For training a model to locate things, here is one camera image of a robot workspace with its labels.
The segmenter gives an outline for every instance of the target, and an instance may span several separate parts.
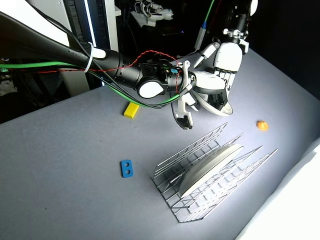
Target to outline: gray tabletop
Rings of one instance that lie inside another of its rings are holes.
[[[123,117],[126,100],[101,87],[0,125],[0,239],[234,239],[320,133],[320,102],[250,50],[230,103],[232,116],[202,109],[182,130],[170,107]],[[221,142],[243,132],[247,151],[264,146],[257,158],[279,151],[208,218],[178,223],[154,168],[225,122]],[[131,178],[121,176],[126,159]]]

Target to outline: white zip tie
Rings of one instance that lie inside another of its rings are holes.
[[[86,66],[84,73],[88,72],[91,63],[92,63],[92,59],[94,58],[94,45],[92,44],[92,42],[88,42],[91,45],[91,52],[90,52],[90,57],[89,57],[89,61],[88,61],[88,65]]]

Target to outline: dish rack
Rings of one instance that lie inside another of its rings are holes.
[[[247,152],[229,162],[219,173],[211,177],[190,195],[181,198],[179,187],[184,175],[198,161],[215,151],[218,147],[221,147],[217,142],[217,138],[227,124],[226,122],[212,130],[207,135],[156,166],[152,180],[180,223],[194,222],[207,217],[208,214],[278,150],[276,149],[266,154],[253,163],[248,163],[250,162],[249,159],[263,146]],[[242,135],[243,133],[224,145],[234,143]]]

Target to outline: blue block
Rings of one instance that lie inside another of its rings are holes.
[[[134,175],[134,169],[132,168],[131,160],[121,161],[122,177],[130,178]]]

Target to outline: dark wall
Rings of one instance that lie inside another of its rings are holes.
[[[259,0],[250,47],[320,99],[320,1]]]

